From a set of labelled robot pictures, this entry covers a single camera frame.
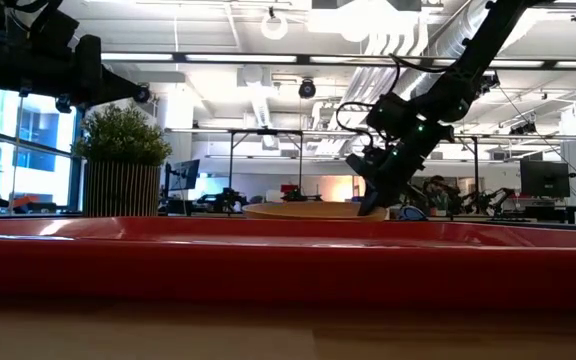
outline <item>camera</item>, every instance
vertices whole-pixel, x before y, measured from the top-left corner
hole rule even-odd
[[[537,126],[534,121],[524,121],[519,124],[513,125],[510,128],[508,135],[526,135],[537,132]]]
[[[317,92],[317,88],[315,87],[315,83],[312,82],[312,79],[304,79],[301,82],[301,86],[299,87],[299,97],[302,99],[310,99],[315,96]]]

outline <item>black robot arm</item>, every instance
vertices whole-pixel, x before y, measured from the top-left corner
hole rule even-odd
[[[69,44],[79,23],[57,10],[62,0],[18,2],[0,1],[0,89],[55,97],[62,112],[129,97],[149,99],[146,86],[104,68],[99,37],[82,36],[72,51]],[[39,15],[27,26],[10,9]]]
[[[366,123],[387,138],[399,140],[384,149],[367,148],[363,158],[350,155],[346,162],[366,181],[359,215],[375,207],[390,206],[404,191],[414,173],[441,140],[454,141],[453,128],[443,123],[461,120],[476,98],[484,71],[526,9],[539,0],[490,1],[488,16],[472,39],[464,39],[462,56],[445,69],[430,90],[408,101],[394,93],[383,95],[369,112]]]

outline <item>glass wall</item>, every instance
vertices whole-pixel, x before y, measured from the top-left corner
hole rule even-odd
[[[60,114],[50,97],[0,90],[0,198],[68,205],[75,113]]]

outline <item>support pole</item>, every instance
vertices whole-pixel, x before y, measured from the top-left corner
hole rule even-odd
[[[230,170],[228,172],[228,188],[232,189],[232,156],[235,151],[235,132],[230,132]]]
[[[301,134],[299,139],[299,191],[303,194],[303,189],[301,188],[301,171],[304,159],[304,134]]]
[[[472,138],[474,145],[474,155],[475,155],[475,204],[477,205],[477,213],[481,213],[479,208],[479,139],[476,137]]]

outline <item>wooden table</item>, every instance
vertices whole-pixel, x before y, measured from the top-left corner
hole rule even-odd
[[[0,359],[575,359],[576,314],[0,300]]]
[[[487,215],[455,215],[450,216],[428,216],[429,221],[462,221],[462,222],[486,222],[491,221],[493,218]],[[537,222],[534,218],[522,218],[522,220],[527,220],[528,222]]]

